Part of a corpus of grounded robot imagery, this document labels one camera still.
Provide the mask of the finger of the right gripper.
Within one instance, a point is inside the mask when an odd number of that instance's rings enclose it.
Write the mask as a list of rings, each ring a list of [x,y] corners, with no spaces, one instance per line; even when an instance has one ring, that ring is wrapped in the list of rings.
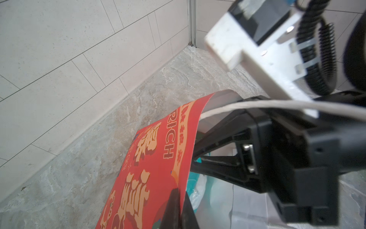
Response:
[[[257,176],[236,156],[203,156],[192,161],[190,171],[218,178],[233,185],[257,192]]]
[[[254,160],[260,160],[260,130],[266,126],[266,113],[259,108],[238,109],[229,112],[194,145],[193,159],[219,149],[229,143],[251,144]]]

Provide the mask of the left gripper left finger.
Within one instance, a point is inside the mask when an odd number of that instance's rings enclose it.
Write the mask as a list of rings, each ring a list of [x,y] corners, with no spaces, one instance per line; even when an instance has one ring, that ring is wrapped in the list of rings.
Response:
[[[180,191],[173,189],[167,201],[167,206],[160,224],[160,229],[180,229]]]

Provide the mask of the red paper gift bag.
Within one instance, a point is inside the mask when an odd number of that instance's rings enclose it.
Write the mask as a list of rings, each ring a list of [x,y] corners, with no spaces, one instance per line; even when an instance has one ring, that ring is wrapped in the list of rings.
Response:
[[[366,98],[366,94],[350,90],[319,98],[323,97]],[[201,114],[237,102],[243,102],[243,98],[233,90],[216,92],[182,105],[165,118],[139,130],[108,196],[97,228],[159,228],[170,193],[176,188],[180,191],[182,228],[182,210],[191,163],[200,162],[202,157],[193,159],[194,145],[230,111],[208,118],[202,118]],[[245,162],[247,156],[254,155],[253,145],[229,143],[203,156],[236,155]],[[255,167],[248,166],[248,170],[257,176],[256,193],[268,193],[270,197],[267,185],[259,179]]]

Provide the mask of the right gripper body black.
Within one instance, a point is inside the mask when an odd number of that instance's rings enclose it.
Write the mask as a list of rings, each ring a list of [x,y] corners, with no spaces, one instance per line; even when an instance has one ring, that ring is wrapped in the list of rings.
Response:
[[[255,154],[245,163],[266,183],[284,222],[336,226],[339,176],[366,168],[366,116],[356,116],[366,99],[323,97],[314,104],[318,118],[255,100],[246,109],[257,122]]]

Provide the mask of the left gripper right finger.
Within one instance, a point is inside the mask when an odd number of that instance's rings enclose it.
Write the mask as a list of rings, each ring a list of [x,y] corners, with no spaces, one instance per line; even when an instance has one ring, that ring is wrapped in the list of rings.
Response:
[[[200,229],[188,193],[185,194],[183,204],[182,229]]]

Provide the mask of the teal snack packet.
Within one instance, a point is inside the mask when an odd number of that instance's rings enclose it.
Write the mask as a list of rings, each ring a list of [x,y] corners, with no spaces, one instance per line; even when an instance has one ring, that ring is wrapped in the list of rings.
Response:
[[[201,209],[208,209],[212,206],[213,186],[213,177],[194,172],[189,173],[186,192],[189,196],[194,213]]]

